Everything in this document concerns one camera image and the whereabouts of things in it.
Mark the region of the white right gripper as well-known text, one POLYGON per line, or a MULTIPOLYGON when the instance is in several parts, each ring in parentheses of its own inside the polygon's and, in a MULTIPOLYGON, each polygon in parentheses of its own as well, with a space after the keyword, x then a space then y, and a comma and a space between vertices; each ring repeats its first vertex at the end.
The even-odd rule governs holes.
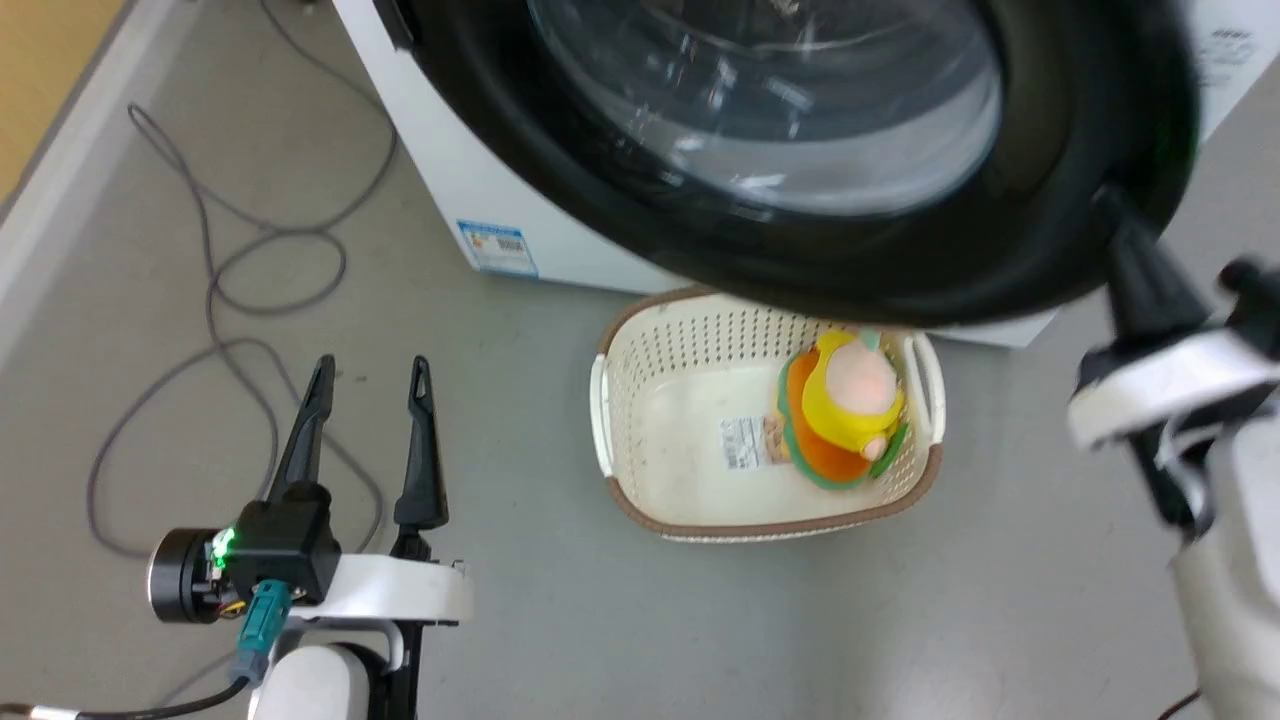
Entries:
POLYGON ((1115 348, 1158 348, 1080 387, 1068 404, 1078 448, 1208 407, 1280 380, 1280 266, 1236 258, 1219 273, 1233 293, 1230 329, 1201 332, 1211 314, 1172 255, 1162 231, 1117 184, 1103 184, 1094 209, 1110 231, 1105 279, 1115 348))

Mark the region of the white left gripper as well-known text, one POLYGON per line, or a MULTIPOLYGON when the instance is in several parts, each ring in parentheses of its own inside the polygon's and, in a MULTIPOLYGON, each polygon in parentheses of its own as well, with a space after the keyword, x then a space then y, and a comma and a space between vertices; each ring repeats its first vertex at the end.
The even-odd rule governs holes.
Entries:
MULTIPOLYGON (((323 355, 311 375, 268 493, 268 502, 301 497, 303 486, 319 479, 323 428, 332 413, 337 360, 323 355)), ((325 600, 294 606, 289 626, 317 629, 381 629, 394 623, 458 625, 474 616, 474 584, 461 562, 420 562, 430 559, 422 534, 449 519, 447 488, 436 428, 430 366, 425 356, 412 363, 408 411, 410 451, 403 489, 396 501, 397 537, 392 556, 346 553, 340 557, 325 600)))

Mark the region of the black round washing machine door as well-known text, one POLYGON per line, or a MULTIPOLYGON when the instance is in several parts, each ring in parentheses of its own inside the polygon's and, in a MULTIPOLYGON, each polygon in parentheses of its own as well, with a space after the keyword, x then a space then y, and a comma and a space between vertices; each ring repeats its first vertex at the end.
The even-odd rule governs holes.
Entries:
POLYGON ((1201 101, 1179 0, 372 0, 479 141, 664 272, 933 328, 1103 279, 1164 228, 1201 101))

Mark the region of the white washing machine body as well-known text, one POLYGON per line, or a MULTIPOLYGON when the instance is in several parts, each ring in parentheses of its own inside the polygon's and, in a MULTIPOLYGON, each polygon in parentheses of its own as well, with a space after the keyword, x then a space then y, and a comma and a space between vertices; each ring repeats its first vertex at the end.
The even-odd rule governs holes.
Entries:
MULTIPOLYGON (((472 269, 477 270, 460 242, 457 220, 521 229, 539 270, 535 281, 641 296, 690 286, 687 279, 623 251, 572 219, 485 149, 410 53, 394 47, 374 0, 334 4, 407 154, 472 269)), ((1212 91, 1203 86, 1203 138, 1216 131, 1249 88, 1212 91)))

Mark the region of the blue energy label sticker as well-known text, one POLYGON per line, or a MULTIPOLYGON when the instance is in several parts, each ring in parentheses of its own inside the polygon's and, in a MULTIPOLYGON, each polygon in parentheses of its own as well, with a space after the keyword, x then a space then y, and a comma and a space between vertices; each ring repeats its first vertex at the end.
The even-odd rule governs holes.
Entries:
POLYGON ((518 228, 457 220, 460 242, 480 272, 536 279, 539 270, 518 228))

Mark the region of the white printed info sticker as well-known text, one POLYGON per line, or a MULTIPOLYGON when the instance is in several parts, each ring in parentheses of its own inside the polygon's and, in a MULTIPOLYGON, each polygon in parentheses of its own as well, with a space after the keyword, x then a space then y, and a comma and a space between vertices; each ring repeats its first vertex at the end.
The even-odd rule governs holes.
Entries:
POLYGON ((1280 54, 1280 0, 1190 0, 1204 88, 1249 88, 1280 54))

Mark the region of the cream laundry basket brown rim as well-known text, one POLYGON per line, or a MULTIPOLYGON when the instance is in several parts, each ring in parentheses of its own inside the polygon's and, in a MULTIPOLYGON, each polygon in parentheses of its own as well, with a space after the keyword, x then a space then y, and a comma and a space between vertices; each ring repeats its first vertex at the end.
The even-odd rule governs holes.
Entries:
POLYGON ((945 377, 932 342, 887 331, 908 432, 881 477, 827 489, 791 464, 731 471, 719 420, 774 414, 786 361, 837 324, 707 290, 644 299, 614 320, 591 365, 596 461, 623 512, 669 541, 748 543, 845 530, 911 507, 941 466, 945 377))

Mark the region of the yellow orange plush doll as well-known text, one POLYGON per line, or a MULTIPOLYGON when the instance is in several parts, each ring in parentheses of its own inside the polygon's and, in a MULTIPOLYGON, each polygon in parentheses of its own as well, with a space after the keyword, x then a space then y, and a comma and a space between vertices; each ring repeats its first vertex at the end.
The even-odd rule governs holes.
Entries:
POLYGON ((905 386, 878 336, 827 329, 777 377, 771 455, 827 489, 881 477, 908 432, 905 386))

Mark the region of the white barcode label sticker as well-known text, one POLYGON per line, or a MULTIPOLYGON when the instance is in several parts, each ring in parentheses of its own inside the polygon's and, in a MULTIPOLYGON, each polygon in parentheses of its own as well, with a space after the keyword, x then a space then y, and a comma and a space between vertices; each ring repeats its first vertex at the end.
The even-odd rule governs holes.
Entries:
POLYGON ((767 416, 732 416, 719 420, 719 443, 731 471, 763 468, 771 460, 767 416))

